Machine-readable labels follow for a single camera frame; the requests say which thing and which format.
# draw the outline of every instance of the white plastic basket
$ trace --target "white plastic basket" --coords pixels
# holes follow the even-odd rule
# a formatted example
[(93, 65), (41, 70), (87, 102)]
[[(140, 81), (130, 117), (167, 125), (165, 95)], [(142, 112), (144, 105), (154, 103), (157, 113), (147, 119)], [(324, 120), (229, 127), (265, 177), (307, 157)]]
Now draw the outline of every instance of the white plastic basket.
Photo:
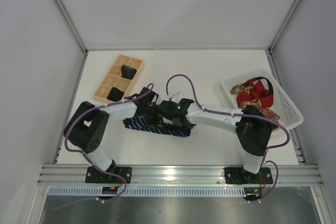
[[(272, 83), (274, 91), (274, 102), (273, 106), (270, 109), (280, 116), (279, 123), (281, 125), (283, 125), (286, 129), (291, 130), (303, 123), (303, 116), (298, 108), (284, 92), (280, 84), (274, 79), (271, 73), (269, 73), (264, 68), (256, 69), (247, 73), (241, 73), (237, 76), (224, 78), (222, 80), (223, 89), (230, 102), (232, 103), (232, 106), (238, 108), (236, 100), (237, 95), (230, 93), (232, 87), (244, 83), (254, 77), (266, 77)], [(267, 89), (267, 81), (265, 79), (261, 81), (264, 87)], [(272, 135), (277, 135), (281, 131), (281, 129), (276, 129), (273, 131)]]

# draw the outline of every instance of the white wall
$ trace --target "white wall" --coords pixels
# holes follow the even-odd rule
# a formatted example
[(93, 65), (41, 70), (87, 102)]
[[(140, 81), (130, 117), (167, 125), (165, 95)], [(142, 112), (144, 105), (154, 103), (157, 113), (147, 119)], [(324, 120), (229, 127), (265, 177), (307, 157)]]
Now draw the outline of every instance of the white wall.
[(293, 0), (63, 0), (88, 49), (268, 47)]
[(0, 0), (0, 31), (0, 213), (25, 184), (22, 223), (40, 168), (54, 156), (83, 55), (53, 0)]
[(284, 87), (304, 116), (299, 127), (336, 206), (336, 0), (304, 0), (275, 50)]

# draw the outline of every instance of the metal base plate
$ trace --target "metal base plate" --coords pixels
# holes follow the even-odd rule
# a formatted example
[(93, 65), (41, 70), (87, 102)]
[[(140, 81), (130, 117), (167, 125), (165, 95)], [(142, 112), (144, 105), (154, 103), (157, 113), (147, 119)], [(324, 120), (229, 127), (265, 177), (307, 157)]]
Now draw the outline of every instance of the metal base plate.
[[(123, 177), (127, 184), (131, 182), (132, 167), (116, 167), (115, 174)], [(89, 167), (86, 172), (85, 183), (88, 184), (119, 184), (117, 177), (109, 176), (97, 171), (94, 167)]]
[(255, 184), (259, 185), (259, 178), (262, 177), (267, 185), (273, 184), (273, 178), (271, 169), (268, 167), (260, 168), (257, 178), (254, 181), (246, 181), (242, 174), (241, 167), (226, 167), (224, 168), (224, 177), (228, 185), (243, 185), (243, 184)]

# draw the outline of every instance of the white table surface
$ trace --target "white table surface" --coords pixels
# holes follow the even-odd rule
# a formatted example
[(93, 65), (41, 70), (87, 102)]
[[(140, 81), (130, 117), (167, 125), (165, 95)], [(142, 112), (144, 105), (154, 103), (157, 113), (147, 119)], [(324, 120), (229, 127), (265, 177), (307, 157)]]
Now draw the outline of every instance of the white table surface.
[[(220, 85), (224, 77), (260, 67), (269, 70), (263, 50), (91, 51), (71, 115), (82, 101), (98, 104), (92, 95), (118, 54), (145, 60), (145, 69), (133, 93), (140, 92), (143, 86), (153, 82), (154, 91), (164, 97), (167, 79), (183, 73), (193, 80), (201, 103), (222, 108), (231, 108)], [(171, 81), (170, 93), (178, 91), (193, 99), (187, 80), (176, 78)], [(272, 137), (269, 145), (285, 140), (285, 134), (280, 134)], [(234, 133), (206, 125), (197, 125), (190, 137), (180, 138), (126, 129), (120, 121), (107, 126), (102, 145), (117, 164), (129, 165), (240, 165), (245, 156)], [(279, 165), (298, 164), (292, 142), (271, 150), (267, 154), (268, 159)], [(58, 164), (86, 163), (81, 155), (67, 152), (62, 145)]]

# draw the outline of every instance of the perforated strip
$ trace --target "perforated strip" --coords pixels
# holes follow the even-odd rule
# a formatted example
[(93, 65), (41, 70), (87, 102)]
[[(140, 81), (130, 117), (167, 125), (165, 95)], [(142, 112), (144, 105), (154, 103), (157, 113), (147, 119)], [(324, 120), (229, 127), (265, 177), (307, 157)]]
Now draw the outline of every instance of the perforated strip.
[[(53, 196), (107, 196), (101, 186), (52, 186)], [(241, 187), (138, 187), (128, 186), (124, 197), (246, 197)]]
[(127, 187), (124, 196), (130, 197), (246, 197), (240, 187)]
[(101, 186), (51, 186), (48, 195), (57, 196), (99, 196)]

